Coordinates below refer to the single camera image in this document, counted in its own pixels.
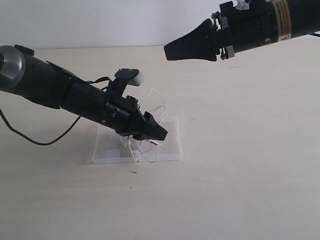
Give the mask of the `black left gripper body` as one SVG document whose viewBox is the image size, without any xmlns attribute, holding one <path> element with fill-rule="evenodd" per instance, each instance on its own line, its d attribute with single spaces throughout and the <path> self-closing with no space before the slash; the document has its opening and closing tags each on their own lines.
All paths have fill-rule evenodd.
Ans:
<svg viewBox="0 0 320 240">
<path fill-rule="evenodd" d="M 61 102 L 61 108 L 85 119 L 115 130 L 122 136 L 148 135 L 150 114 L 138 110 L 137 101 L 124 98 L 128 81 L 110 81 L 105 91 L 84 81 L 72 84 Z"/>
</svg>

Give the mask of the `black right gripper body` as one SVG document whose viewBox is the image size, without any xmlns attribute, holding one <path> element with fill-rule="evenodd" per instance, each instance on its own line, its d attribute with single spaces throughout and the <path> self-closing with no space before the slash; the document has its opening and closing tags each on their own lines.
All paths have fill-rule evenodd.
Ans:
<svg viewBox="0 0 320 240">
<path fill-rule="evenodd" d="M 236 53 L 279 41 L 278 20 L 271 0 L 227 1 L 212 13 L 209 27 L 210 60 L 235 57 Z"/>
</svg>

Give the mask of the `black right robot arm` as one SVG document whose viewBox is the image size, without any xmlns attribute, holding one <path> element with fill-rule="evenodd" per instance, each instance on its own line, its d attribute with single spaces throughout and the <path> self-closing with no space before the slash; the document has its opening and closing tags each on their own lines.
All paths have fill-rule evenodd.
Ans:
<svg viewBox="0 0 320 240">
<path fill-rule="evenodd" d="M 251 49 L 315 35 L 318 0 L 231 0 L 198 27 L 166 44 L 168 61 L 230 59 Z"/>
</svg>

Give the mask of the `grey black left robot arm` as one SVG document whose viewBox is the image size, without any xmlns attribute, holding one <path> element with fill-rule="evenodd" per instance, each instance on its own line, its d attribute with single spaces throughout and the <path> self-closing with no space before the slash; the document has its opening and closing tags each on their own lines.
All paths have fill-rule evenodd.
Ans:
<svg viewBox="0 0 320 240">
<path fill-rule="evenodd" d="M 164 141 L 168 132 L 149 112 L 141 112 L 138 100 L 123 96 L 128 85 L 139 86 L 136 68 L 120 68 L 114 79 L 82 80 L 72 72 L 34 56 L 21 45 L 0 47 L 0 90 L 32 103 L 63 109 L 137 141 Z"/>
</svg>

